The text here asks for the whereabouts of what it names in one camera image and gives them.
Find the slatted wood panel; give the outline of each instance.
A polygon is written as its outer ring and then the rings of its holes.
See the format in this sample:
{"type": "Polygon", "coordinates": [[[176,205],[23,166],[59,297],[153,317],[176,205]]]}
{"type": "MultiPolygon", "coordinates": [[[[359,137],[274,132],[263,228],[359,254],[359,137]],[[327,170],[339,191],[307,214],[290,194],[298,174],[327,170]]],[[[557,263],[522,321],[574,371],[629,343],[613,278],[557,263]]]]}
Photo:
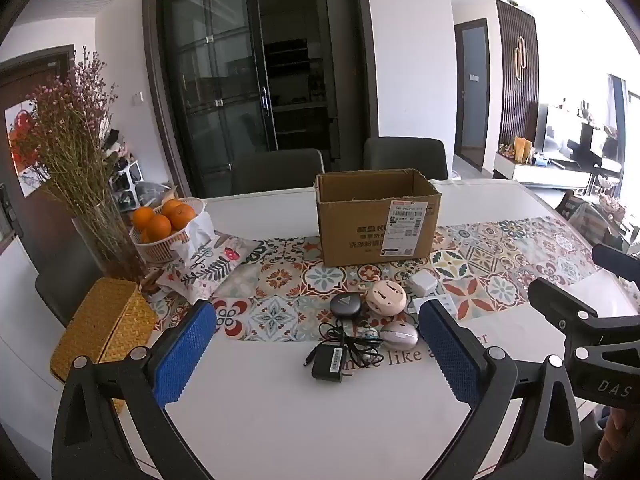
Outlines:
{"type": "Polygon", "coordinates": [[[502,37],[502,121],[500,143],[513,144],[515,137],[534,142],[538,122],[539,61],[538,34],[533,16],[496,0],[502,37]],[[522,80],[515,74],[514,52],[518,38],[526,42],[527,67],[522,80]]]}

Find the yellow woven box lid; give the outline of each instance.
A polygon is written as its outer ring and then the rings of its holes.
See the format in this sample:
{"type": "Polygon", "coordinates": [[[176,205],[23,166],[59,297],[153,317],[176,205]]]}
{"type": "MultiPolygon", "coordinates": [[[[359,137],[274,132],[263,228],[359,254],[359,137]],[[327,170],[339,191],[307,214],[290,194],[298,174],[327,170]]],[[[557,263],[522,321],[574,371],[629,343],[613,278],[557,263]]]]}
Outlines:
{"type": "Polygon", "coordinates": [[[100,278],[82,301],[51,356],[51,373],[65,381],[76,357],[117,361],[145,345],[156,314],[134,282],[100,278]]]}

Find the patterned table runner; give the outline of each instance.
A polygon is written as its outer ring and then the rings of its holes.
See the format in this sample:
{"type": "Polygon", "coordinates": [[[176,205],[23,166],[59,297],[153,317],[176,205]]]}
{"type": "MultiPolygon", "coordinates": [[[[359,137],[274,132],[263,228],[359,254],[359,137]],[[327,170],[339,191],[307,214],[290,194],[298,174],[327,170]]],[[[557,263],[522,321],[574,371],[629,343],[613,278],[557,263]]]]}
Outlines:
{"type": "MultiPolygon", "coordinates": [[[[362,266],[325,267],[319,237],[263,240],[216,291],[211,302],[218,330],[238,340],[319,339],[318,326],[332,321],[331,297],[357,291],[376,276],[402,283],[427,269],[437,294],[449,293],[458,319],[485,316],[527,302],[538,277],[570,285],[596,272],[591,248],[561,219],[530,218],[438,227],[429,258],[362,266]]],[[[189,303],[171,293],[152,305],[157,330],[180,322],[189,303]]],[[[367,309],[357,324],[380,327],[405,313],[383,318],[367,309]]],[[[353,331],[352,323],[346,329],[353,331]]]]}

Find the fruit basket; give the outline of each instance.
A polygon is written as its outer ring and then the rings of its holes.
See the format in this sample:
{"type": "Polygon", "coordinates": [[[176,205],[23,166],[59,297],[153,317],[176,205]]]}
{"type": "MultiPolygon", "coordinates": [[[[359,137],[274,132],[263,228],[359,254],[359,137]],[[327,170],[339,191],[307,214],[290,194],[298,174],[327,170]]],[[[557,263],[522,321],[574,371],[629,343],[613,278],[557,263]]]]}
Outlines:
{"type": "MultiPolygon", "coordinates": [[[[204,200],[199,198],[179,198],[178,200],[193,207],[196,213],[196,218],[204,212],[204,200]]],[[[162,206],[158,206],[154,209],[154,213],[156,214],[160,214],[161,211],[162,206]]],[[[129,235],[133,240],[133,244],[138,249],[138,252],[146,261],[152,264],[166,264],[168,262],[172,262],[178,257],[178,254],[169,248],[171,244],[176,240],[182,240],[183,242],[189,241],[189,235],[186,233],[186,229],[187,228],[184,227],[167,238],[146,244],[141,243],[140,232],[135,227],[131,228],[129,235]]]]}

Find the wall sconce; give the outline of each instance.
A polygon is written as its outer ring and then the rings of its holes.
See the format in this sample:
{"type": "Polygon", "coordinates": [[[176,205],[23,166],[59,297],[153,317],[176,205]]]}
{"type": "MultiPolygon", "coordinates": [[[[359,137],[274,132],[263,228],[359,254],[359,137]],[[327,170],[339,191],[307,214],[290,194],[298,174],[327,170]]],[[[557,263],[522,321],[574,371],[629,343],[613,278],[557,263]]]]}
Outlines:
{"type": "Polygon", "coordinates": [[[522,81],[522,71],[527,67],[527,45],[522,36],[518,38],[518,47],[513,51],[513,58],[516,79],[522,81]]]}

